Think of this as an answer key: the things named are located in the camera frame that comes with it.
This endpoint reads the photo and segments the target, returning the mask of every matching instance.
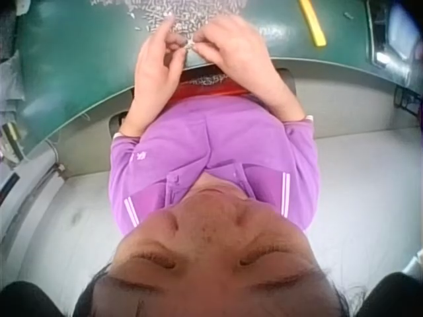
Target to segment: yellow object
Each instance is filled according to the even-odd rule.
[[[301,8],[303,8],[305,17],[307,18],[307,22],[309,23],[309,27],[316,46],[326,46],[326,36],[325,33],[323,33],[319,20],[317,20],[317,15],[313,6],[311,5],[311,1],[299,0],[299,2],[301,4]]]
[[[18,141],[19,137],[18,137],[18,133],[17,133],[17,131],[15,129],[15,125],[13,123],[11,123],[11,122],[8,122],[7,123],[7,126],[9,127],[9,131],[11,133],[12,138],[15,141]]]

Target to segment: green table surface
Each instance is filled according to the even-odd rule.
[[[323,48],[314,45],[297,0],[249,0],[241,15],[260,29],[275,59],[334,63],[399,83],[369,62],[362,1],[313,0],[313,6],[327,37]],[[19,18],[17,46],[26,100],[17,121],[26,153],[133,86],[137,53],[148,33],[141,15],[132,19],[127,13],[125,5],[92,6],[90,0],[32,0],[28,14]],[[188,54],[187,68],[204,65],[195,53]]]

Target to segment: purple shirt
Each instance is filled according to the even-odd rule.
[[[181,201],[203,172],[305,230],[319,195],[313,122],[281,123],[243,97],[200,96],[165,112],[141,139],[116,137],[109,196],[122,233]]]

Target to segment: pile of small parts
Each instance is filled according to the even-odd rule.
[[[163,20],[174,15],[174,31],[188,39],[210,18],[218,14],[239,14],[247,0],[90,0],[91,5],[128,6],[128,14],[135,18],[139,13],[147,21],[149,32],[154,32]]]

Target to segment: yellow ruler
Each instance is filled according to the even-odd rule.
[[[309,23],[310,31],[313,35],[313,39],[315,41],[316,46],[326,46],[326,36],[323,33],[323,30],[320,26],[319,20],[317,19],[316,12],[311,5],[310,0],[299,0],[301,4],[301,8],[303,9],[305,18]]]

